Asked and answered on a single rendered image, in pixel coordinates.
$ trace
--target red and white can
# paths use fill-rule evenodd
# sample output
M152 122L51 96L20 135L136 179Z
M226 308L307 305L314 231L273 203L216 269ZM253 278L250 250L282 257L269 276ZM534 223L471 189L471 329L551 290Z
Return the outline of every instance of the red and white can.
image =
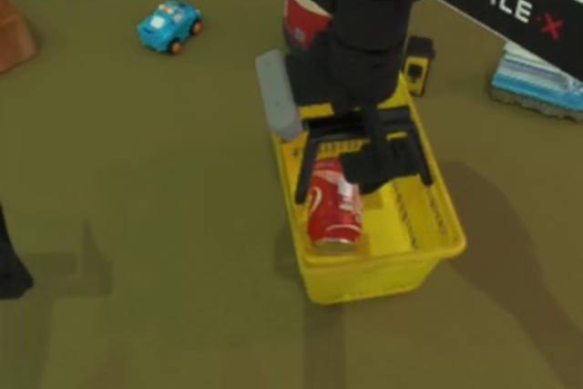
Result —
M299 45L307 48L318 32L328 28L332 17L312 0L285 0L285 30Z
M329 254L355 251L362 234L363 204L358 185L346 181L339 159L315 163L309 200L308 235L314 249Z

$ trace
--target yellow and black object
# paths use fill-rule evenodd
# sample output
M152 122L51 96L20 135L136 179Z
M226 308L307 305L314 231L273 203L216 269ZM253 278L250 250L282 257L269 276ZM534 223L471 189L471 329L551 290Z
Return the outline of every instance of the yellow and black object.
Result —
M434 42L431 38L410 36L404 51L403 74L409 93L421 97L429 76L431 61L435 58Z

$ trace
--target yellow box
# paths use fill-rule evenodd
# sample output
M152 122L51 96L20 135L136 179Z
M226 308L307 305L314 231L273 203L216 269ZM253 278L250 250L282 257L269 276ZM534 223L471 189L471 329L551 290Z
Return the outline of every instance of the yellow box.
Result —
M434 184L418 176L395 179L363 197L363 237L355 254L322 256L306 232L307 208L294 203L307 134L293 142L273 136L297 261L310 299L319 304L350 302L417 288L443 259L465 248L465 235L450 200L419 116L401 77L394 96L380 107L407 105L418 127ZM328 105L305 107L303 118L332 114ZM321 147L320 155L358 149L362 141Z

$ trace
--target blue toy car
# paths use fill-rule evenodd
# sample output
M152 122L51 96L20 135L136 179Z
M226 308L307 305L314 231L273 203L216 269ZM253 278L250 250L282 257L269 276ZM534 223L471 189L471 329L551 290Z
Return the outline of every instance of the blue toy car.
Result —
M140 22L138 36L144 46L176 55L184 42L201 29L202 16L197 8L168 0Z

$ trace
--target can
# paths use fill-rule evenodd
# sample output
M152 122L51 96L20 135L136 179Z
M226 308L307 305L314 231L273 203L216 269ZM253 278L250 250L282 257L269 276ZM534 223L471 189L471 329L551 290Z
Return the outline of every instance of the can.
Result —
M288 37L307 49L315 35L330 26L332 17L312 0L285 0L283 22Z
M316 161L309 188L308 235L325 254L354 252L362 234L359 187L346 181L338 158Z

